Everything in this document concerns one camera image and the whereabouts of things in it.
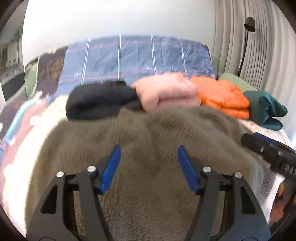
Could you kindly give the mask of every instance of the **gray fleece blanket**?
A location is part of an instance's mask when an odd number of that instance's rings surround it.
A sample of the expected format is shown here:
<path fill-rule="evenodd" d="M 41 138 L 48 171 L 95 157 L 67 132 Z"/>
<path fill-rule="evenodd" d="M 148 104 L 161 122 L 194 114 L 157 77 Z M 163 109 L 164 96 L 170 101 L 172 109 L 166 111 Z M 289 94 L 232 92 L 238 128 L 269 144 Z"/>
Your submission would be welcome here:
<path fill-rule="evenodd" d="M 114 240 L 183 240 L 199 198 L 187 187 L 177 160 L 184 145 L 204 165 L 231 175 L 241 171 L 262 205 L 275 180 L 258 155 L 240 145 L 248 130 L 209 107 L 171 108 L 153 114 L 123 109 L 100 121 L 61 122 L 41 149 L 26 202 L 26 223 L 55 174 L 82 171 L 121 147 L 121 161 L 109 191 L 100 196 Z M 84 234 L 75 195 L 79 232 Z M 219 201 L 221 217 L 223 200 Z M 219 218 L 214 232 L 219 230 Z"/>

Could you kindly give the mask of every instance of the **black folded garment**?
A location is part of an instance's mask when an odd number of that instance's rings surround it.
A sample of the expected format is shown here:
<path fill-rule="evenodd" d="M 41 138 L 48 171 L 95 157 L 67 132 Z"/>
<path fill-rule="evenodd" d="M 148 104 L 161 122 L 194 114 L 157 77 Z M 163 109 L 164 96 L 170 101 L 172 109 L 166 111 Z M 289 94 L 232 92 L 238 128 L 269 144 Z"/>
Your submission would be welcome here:
<path fill-rule="evenodd" d="M 69 120 L 97 120 L 116 116 L 122 106 L 142 109 L 136 90 L 124 81 L 107 81 L 75 88 L 69 95 L 66 114 Z"/>

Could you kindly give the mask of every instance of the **bed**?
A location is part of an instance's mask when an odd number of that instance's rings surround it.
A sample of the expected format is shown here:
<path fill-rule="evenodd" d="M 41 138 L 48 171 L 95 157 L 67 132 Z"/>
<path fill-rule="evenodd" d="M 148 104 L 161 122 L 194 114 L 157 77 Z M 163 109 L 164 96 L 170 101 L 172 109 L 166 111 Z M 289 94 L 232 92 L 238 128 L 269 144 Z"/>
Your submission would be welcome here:
<path fill-rule="evenodd" d="M 188 78 L 216 77 L 207 46 L 159 36 L 88 39 L 49 50 L 27 65 L 28 99 L 10 102 L 0 115 L 0 202 L 23 235 L 25 201 L 34 162 L 47 135 L 67 119 L 65 106 L 70 92 L 76 86 L 106 80 L 122 79 L 131 85 L 143 76 L 165 72 L 181 72 Z M 238 121 L 252 132 L 290 146 L 283 129 L 272 131 L 249 120 Z M 267 220 L 282 180 L 281 176 L 276 177 L 262 206 Z"/>

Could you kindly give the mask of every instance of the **pink fabric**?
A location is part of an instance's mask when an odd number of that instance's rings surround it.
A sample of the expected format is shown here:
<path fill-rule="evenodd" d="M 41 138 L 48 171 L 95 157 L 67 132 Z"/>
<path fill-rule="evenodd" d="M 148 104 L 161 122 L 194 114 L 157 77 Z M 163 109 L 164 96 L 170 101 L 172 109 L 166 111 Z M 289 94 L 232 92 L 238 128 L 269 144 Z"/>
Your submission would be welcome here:
<path fill-rule="evenodd" d="M 170 106 L 199 106 L 197 87 L 180 73 L 148 76 L 132 84 L 147 112 Z"/>
<path fill-rule="evenodd" d="M 2 163 L 0 165 L 0 204 L 2 205 L 7 216 L 9 216 L 9 212 L 8 212 L 8 200 L 5 198 L 5 193 L 4 193 L 4 185 L 6 182 L 6 178 L 4 176 L 4 170 L 5 168 L 13 164 L 14 157 L 18 151 L 19 146 L 22 144 L 27 134 L 33 128 L 33 124 L 30 123 L 30 120 L 32 119 L 32 117 L 41 116 L 45 110 L 46 110 L 46 99 L 42 99 L 36 104 L 30 106 L 22 117 L 20 128 L 13 138 L 15 139 L 15 141 L 7 145 L 4 151 Z"/>

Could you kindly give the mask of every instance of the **blue gripper pad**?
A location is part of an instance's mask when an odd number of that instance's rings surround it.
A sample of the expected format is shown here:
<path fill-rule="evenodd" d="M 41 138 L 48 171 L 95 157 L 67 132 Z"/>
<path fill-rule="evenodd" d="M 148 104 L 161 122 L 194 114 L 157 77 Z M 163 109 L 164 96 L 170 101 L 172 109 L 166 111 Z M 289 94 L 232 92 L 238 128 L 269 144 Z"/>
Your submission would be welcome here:
<path fill-rule="evenodd" d="M 264 136 L 264 135 L 262 135 L 262 134 L 260 134 L 258 132 L 255 132 L 253 134 L 253 136 L 260 139 L 260 140 L 262 140 L 262 141 L 265 141 L 265 142 L 271 144 L 273 147 L 278 147 L 277 141 L 275 141 L 273 139 L 270 139 L 270 138 L 268 138 L 268 137 L 266 137 L 266 136 Z"/>
<path fill-rule="evenodd" d="M 194 171 L 193 166 L 189 160 L 189 157 L 182 146 L 178 147 L 178 161 L 183 171 L 183 175 L 186 178 L 187 185 L 191 191 L 195 194 L 198 191 L 197 181 L 200 178 L 199 175 Z"/>
<path fill-rule="evenodd" d="M 101 194 L 104 194 L 105 191 L 107 191 L 110 188 L 111 182 L 113 180 L 113 177 L 114 177 L 117 167 L 119 165 L 120 157 L 121 157 L 121 150 L 120 150 L 120 147 L 117 146 L 114 149 L 114 151 L 110 157 L 110 160 L 109 160 L 105 170 L 102 173 L 101 186 L 99 188 L 99 191 Z"/>

